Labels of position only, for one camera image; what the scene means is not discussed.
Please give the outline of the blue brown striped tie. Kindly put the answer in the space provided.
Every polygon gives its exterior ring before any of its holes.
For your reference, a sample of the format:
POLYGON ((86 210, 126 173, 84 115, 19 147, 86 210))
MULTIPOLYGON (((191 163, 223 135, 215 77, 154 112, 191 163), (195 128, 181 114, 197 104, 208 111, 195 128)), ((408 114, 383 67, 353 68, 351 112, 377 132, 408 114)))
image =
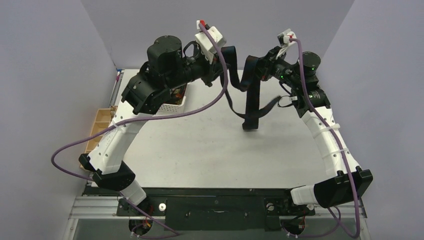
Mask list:
POLYGON ((259 77, 259 60, 261 57, 249 55, 245 60, 242 76, 239 78, 236 47, 223 47, 221 53, 226 62, 231 85, 241 92, 246 92, 245 113, 239 113, 234 110, 231 96, 226 91, 225 97, 228 105, 238 117, 244 119, 242 124, 244 131, 257 130, 259 127, 259 118, 268 114, 282 97, 277 96, 267 103, 265 107, 260 108, 260 87, 262 81, 260 81, 259 77))

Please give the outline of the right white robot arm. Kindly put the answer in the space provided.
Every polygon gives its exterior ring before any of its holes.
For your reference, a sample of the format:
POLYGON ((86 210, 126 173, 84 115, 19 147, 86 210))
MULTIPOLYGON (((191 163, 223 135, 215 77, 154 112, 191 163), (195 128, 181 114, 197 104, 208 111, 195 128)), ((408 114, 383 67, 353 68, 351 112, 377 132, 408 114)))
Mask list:
POLYGON ((373 175, 369 169, 362 169, 341 136, 331 103, 316 76, 321 58, 307 51, 290 64, 285 61, 286 52, 287 48, 276 46, 265 55, 263 79, 274 77, 280 85, 290 88, 293 105, 315 141, 328 179, 291 189, 290 195, 282 199, 282 207, 289 214, 296 213, 302 205, 327 209, 353 203, 358 209, 359 199, 373 175))

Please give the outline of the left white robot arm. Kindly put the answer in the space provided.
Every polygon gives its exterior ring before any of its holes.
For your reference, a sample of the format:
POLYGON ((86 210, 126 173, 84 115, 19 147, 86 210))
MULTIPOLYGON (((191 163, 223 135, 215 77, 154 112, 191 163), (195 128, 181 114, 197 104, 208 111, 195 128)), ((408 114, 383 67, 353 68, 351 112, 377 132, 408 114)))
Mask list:
POLYGON ((178 37, 158 37, 146 51, 147 61, 125 86, 108 128, 100 133, 100 142, 80 155, 80 164, 92 172, 96 185, 119 192, 136 215, 149 210, 149 201, 124 162, 128 148, 144 124, 172 98, 172 90, 198 79, 210 85, 217 78, 222 71, 217 52, 226 42, 219 33, 197 33, 192 42, 194 55, 186 56, 178 37))

